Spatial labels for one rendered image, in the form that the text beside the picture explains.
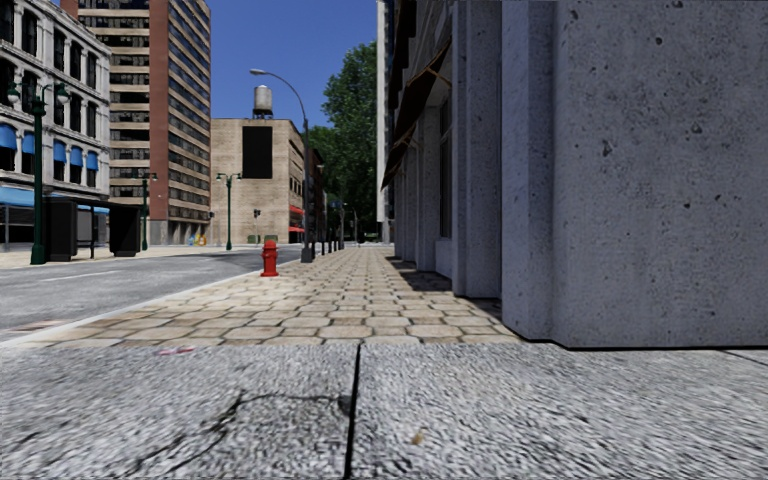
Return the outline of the dark red brick building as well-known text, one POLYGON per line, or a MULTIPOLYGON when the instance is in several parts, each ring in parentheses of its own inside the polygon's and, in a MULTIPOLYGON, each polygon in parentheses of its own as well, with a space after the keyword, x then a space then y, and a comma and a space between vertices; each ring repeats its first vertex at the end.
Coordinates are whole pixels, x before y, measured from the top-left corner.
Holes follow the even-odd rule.
POLYGON ((315 148, 311 148, 309 150, 308 167, 309 185, 305 188, 308 198, 305 209, 307 217, 306 233, 311 244, 323 243, 325 241, 324 167, 324 160, 320 152, 315 148))

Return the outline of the grey street lamp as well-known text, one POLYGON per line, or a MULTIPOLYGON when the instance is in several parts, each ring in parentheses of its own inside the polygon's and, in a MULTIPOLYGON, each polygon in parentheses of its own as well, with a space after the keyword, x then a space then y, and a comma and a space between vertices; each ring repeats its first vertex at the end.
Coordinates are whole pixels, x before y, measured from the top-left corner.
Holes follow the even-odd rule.
POLYGON ((294 93, 296 98, 298 99, 298 102, 300 104, 301 112, 302 112, 302 119, 303 119, 303 145, 304 145, 304 153, 303 153, 303 228, 304 228, 304 235, 303 235, 303 247, 301 250, 301 259, 300 261, 302 263, 311 264, 314 259, 314 250, 311 248, 310 245, 310 234, 311 234, 311 228, 310 228, 310 220, 311 220, 311 212, 310 212, 310 194, 311 194, 311 185, 310 185, 310 172, 309 172, 309 166, 310 166, 310 159, 309 159, 309 125, 308 125, 308 119, 306 115, 306 110, 304 107, 304 103, 301 99, 301 96, 297 92, 297 90, 283 77, 266 71, 262 69, 252 68, 249 70, 249 73, 254 76, 260 76, 260 75, 266 75, 274 77, 281 82, 283 82, 288 88, 291 89, 291 91, 294 93))

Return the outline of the trees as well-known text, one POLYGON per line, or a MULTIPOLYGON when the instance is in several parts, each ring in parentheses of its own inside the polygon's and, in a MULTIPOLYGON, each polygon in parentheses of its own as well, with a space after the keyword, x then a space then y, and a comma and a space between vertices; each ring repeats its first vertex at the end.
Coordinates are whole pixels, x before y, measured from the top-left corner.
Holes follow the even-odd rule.
POLYGON ((310 143, 324 160, 325 189, 353 211, 359 236, 377 231, 377 50, 376 43, 348 50, 339 72, 328 79, 322 110, 330 125, 313 126, 310 143))

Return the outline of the tan brick building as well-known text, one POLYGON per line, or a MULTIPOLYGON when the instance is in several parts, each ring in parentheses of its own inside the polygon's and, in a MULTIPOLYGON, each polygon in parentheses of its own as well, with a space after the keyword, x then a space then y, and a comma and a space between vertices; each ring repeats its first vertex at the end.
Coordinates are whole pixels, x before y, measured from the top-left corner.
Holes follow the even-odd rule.
MULTIPOLYGON (((250 118, 214 118, 211 124, 211 170, 242 173, 232 186, 233 244, 254 243, 253 210, 260 209, 260 243, 302 240, 303 139, 288 119, 273 117, 272 90, 254 88, 250 118)), ((227 190, 224 181, 211 187, 211 225, 217 239, 227 240, 227 190)))

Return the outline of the green street lamp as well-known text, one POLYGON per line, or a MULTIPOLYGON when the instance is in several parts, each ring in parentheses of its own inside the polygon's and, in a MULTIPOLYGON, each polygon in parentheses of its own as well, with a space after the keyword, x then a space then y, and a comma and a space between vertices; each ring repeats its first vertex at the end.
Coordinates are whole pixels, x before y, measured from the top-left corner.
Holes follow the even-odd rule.
POLYGON ((232 250, 232 238, 231 238, 231 225, 232 225, 232 186, 234 182, 242 180, 242 173, 227 174, 224 172, 218 172, 216 174, 217 181, 224 181, 227 190, 227 241, 226 250, 232 250))
POLYGON ((45 245, 43 241, 43 117, 45 111, 45 92, 48 89, 55 89, 55 98, 62 104, 67 104, 70 100, 70 94, 67 92, 66 84, 63 82, 49 83, 40 87, 40 91, 35 93, 32 98, 32 115, 34 117, 34 240, 31 249, 31 265, 43 265, 46 263, 45 245))
POLYGON ((141 175, 141 188, 142 188, 142 209, 141 209, 141 250, 146 251, 148 249, 148 233, 147 233, 147 217, 149 215, 149 183, 158 180, 158 176, 155 172, 149 171, 141 175))

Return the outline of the pale concrete building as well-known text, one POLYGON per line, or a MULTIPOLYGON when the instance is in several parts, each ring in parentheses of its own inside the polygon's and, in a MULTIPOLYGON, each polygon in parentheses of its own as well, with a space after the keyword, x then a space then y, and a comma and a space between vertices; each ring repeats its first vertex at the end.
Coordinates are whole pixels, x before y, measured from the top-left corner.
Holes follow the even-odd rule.
POLYGON ((385 241, 576 348, 768 346, 768 0, 379 0, 385 241))

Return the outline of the red brick tower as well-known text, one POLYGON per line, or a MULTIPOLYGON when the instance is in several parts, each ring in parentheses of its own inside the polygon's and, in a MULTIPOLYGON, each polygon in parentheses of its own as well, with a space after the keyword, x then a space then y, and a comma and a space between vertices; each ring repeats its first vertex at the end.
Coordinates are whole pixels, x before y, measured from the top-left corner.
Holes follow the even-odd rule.
POLYGON ((145 205, 151 245, 205 234, 211 199, 206 0, 60 0, 111 50, 110 198, 145 205))

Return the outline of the black bus shelter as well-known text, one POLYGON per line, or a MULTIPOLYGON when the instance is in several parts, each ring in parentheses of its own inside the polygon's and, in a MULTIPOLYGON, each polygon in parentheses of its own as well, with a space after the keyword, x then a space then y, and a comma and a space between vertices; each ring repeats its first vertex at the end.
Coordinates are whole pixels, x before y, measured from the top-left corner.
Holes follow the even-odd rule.
POLYGON ((141 250, 140 207, 114 202, 48 196, 43 201, 46 261, 68 262, 80 247, 107 244, 116 257, 141 250))

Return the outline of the pale stone building blue awnings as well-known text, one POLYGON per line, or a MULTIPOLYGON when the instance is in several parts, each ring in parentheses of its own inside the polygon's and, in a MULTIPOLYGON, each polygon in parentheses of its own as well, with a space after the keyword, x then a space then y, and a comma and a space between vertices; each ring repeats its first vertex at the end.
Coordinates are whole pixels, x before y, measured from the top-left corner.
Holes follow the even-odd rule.
POLYGON ((45 195, 109 196, 110 51, 52 0, 0 0, 0 246, 45 195))

